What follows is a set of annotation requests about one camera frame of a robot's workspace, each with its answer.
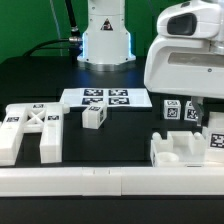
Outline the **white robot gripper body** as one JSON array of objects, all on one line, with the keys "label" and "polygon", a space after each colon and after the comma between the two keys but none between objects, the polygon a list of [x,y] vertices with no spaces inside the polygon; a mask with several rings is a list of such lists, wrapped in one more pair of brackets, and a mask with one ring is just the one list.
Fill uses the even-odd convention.
[{"label": "white robot gripper body", "polygon": [[144,85],[151,92],[224,99],[224,0],[187,0],[159,15]]}]

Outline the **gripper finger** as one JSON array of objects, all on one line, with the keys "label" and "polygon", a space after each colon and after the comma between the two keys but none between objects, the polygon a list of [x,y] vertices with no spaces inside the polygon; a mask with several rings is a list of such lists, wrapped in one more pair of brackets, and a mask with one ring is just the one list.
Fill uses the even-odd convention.
[{"label": "gripper finger", "polygon": [[197,114],[197,125],[201,126],[204,117],[203,97],[192,96],[191,103]]}]

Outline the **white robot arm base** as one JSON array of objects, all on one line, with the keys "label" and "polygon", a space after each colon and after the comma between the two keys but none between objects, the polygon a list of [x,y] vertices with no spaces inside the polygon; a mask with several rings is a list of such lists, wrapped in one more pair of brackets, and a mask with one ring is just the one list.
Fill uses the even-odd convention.
[{"label": "white robot arm base", "polygon": [[82,35],[80,67],[119,71],[131,66],[131,36],[125,27],[125,0],[88,0],[88,27]]}]

